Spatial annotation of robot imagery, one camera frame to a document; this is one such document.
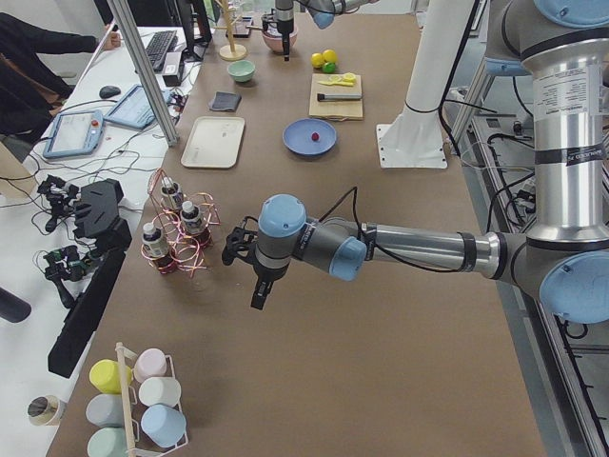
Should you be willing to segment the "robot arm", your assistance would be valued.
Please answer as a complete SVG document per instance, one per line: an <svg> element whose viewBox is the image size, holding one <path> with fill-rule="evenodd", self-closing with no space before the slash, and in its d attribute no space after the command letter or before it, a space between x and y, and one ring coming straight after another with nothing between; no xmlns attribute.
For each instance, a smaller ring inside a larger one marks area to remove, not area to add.
<svg viewBox="0 0 609 457"><path fill-rule="evenodd" d="M311 15L319 29L329 27L335 16L347 14L362 5L371 4L367 0L319 0L299 1ZM276 0L273 17L277 31L282 38L283 57L286 62L290 57L290 35L294 31L294 1Z"/></svg>
<svg viewBox="0 0 609 457"><path fill-rule="evenodd" d="M495 1L484 65L491 75L533 80L534 169L514 182L535 212L522 233L483 235L401 228L332 212L307 215L289 194L269 197L242 248L262 308L292 260L353 280L369 260L438 273L477 272L513 285L572 323L608 317L608 228L602 212L604 1Z"/></svg>

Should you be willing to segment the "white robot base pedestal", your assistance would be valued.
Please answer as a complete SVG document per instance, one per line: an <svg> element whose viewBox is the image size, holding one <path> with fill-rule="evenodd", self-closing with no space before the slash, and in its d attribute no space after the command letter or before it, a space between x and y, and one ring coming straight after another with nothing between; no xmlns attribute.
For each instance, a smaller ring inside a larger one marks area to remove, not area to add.
<svg viewBox="0 0 609 457"><path fill-rule="evenodd" d="M440 121L442 100L477 8L474 0L429 3L403 111L393 123L377 126L382 168L447 167Z"/></svg>

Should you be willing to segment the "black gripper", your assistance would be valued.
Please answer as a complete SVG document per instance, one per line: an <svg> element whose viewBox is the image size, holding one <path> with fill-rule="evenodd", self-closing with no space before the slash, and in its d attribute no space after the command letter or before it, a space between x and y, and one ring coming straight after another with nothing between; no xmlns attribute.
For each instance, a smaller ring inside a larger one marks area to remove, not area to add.
<svg viewBox="0 0 609 457"><path fill-rule="evenodd" d="M284 51L284 61L289 60L290 55L290 34L293 32L292 19L277 19L277 31L282 37L282 46Z"/></svg>
<svg viewBox="0 0 609 457"><path fill-rule="evenodd" d="M264 309L274 282L285 276L288 266L288 259L254 260L253 267L257 282L250 303L253 308Z"/></svg>

